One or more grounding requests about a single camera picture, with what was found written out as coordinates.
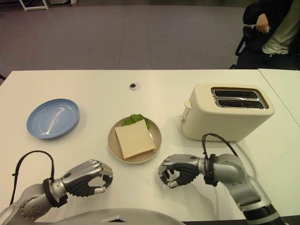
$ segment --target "bread slice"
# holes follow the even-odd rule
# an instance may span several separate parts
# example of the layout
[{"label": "bread slice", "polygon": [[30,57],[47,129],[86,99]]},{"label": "bread slice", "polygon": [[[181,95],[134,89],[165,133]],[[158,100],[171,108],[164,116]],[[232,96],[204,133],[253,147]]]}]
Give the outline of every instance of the bread slice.
[{"label": "bread slice", "polygon": [[116,127],[115,130],[124,159],[156,148],[150,137],[145,120],[128,126]]}]

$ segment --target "toaster lever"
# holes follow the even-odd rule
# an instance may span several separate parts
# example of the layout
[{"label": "toaster lever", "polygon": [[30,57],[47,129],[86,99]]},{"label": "toaster lever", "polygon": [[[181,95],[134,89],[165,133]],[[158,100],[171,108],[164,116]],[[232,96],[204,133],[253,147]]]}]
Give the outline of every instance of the toaster lever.
[{"label": "toaster lever", "polygon": [[190,100],[187,100],[184,102],[184,106],[187,108],[187,109],[192,109],[192,103]]}]

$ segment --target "light blue plate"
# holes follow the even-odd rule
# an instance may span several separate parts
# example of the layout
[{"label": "light blue plate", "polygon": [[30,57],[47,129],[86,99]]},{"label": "light blue plate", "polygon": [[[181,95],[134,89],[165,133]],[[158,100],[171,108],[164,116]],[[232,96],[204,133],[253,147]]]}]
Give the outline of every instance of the light blue plate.
[{"label": "light blue plate", "polygon": [[37,107],[27,120],[27,130],[37,138],[55,138],[71,130],[78,120],[79,109],[76,103],[59,98]]}]

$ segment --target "toaster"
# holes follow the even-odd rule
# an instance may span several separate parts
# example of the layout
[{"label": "toaster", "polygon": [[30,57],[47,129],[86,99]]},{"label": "toaster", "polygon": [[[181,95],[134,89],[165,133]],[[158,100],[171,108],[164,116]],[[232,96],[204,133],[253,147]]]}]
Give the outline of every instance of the toaster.
[{"label": "toaster", "polygon": [[[199,84],[184,106],[181,127],[195,140],[215,133],[227,141],[240,141],[275,112],[263,90],[236,84]],[[212,136],[207,140],[219,141]]]}]

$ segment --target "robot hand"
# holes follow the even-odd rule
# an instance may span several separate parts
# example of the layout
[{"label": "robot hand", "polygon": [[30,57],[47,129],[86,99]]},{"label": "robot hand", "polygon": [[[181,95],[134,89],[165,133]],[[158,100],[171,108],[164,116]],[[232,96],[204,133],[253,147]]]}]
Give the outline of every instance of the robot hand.
[{"label": "robot hand", "polygon": [[[102,177],[103,186],[90,187],[88,183],[95,177]],[[97,160],[91,159],[69,170],[61,181],[67,192],[76,196],[89,196],[105,192],[113,181],[112,169]]]},{"label": "robot hand", "polygon": [[[200,173],[199,161],[201,158],[193,155],[172,155],[166,158],[158,168],[158,174],[164,184],[169,188],[186,185],[192,182]],[[174,174],[178,171],[179,176],[171,181],[169,172]]]}]

